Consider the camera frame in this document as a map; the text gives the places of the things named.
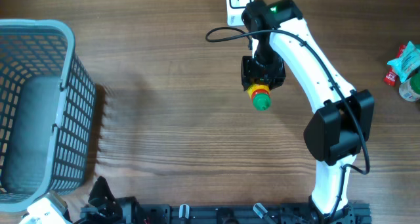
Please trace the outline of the red sauce bottle green cap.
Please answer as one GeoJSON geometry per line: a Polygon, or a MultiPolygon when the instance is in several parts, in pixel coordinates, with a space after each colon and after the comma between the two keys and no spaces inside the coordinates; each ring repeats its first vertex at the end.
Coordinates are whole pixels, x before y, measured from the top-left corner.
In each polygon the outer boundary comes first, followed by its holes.
{"type": "Polygon", "coordinates": [[[267,85],[254,83],[248,87],[246,92],[257,110],[264,111],[270,108],[270,89],[267,85]]]}

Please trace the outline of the red stick sachet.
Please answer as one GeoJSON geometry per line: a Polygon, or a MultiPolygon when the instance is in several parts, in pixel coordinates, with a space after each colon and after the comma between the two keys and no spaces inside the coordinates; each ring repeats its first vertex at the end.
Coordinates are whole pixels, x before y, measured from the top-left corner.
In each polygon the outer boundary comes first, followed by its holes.
{"type": "MultiPolygon", "coordinates": [[[[403,51],[405,50],[406,45],[399,46],[398,53],[396,55],[396,58],[400,58],[402,56],[403,51]]],[[[396,72],[392,69],[392,67],[389,68],[389,71],[385,75],[383,82],[391,87],[394,87],[396,85],[396,80],[398,79],[398,75],[396,72]]]]}

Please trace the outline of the teal white sachet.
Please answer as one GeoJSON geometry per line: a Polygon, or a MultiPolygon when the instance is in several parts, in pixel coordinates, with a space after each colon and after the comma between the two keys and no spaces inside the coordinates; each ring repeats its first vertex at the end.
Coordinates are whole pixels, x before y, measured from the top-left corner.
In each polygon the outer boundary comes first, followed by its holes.
{"type": "Polygon", "coordinates": [[[419,67],[419,49],[409,41],[400,57],[387,62],[404,83],[410,74],[419,67]]]}

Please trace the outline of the green lid white jar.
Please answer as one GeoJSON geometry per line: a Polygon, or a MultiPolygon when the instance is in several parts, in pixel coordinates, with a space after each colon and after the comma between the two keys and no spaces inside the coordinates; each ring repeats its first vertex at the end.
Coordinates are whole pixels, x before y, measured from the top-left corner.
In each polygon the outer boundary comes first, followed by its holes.
{"type": "Polygon", "coordinates": [[[404,100],[409,102],[419,100],[419,77],[419,73],[416,73],[400,85],[399,94],[404,100]]]}

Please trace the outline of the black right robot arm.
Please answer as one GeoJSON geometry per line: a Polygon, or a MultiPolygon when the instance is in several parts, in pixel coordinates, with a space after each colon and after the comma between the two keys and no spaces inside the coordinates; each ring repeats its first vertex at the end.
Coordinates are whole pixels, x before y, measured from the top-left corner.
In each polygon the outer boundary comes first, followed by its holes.
{"type": "Polygon", "coordinates": [[[252,53],[241,62],[241,83],[258,110],[282,86],[290,70],[306,94],[312,118],[304,130],[316,160],[310,207],[321,223],[351,217],[346,191],[358,154],[367,153],[374,99],[357,91],[334,69],[311,36],[293,0],[248,3],[241,19],[252,38],[252,53]]]}

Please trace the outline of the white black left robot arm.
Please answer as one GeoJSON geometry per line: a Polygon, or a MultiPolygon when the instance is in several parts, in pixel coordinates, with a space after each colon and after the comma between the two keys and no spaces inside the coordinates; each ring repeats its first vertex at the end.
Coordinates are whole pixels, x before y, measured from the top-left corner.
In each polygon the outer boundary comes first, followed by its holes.
{"type": "MultiPolygon", "coordinates": [[[[21,220],[23,224],[69,224],[71,220],[67,203],[54,191],[40,196],[27,208],[21,220]]],[[[140,223],[149,224],[145,211],[136,198],[115,198],[107,180],[100,176],[90,192],[88,204],[81,208],[77,223],[114,224],[140,223]]]]}

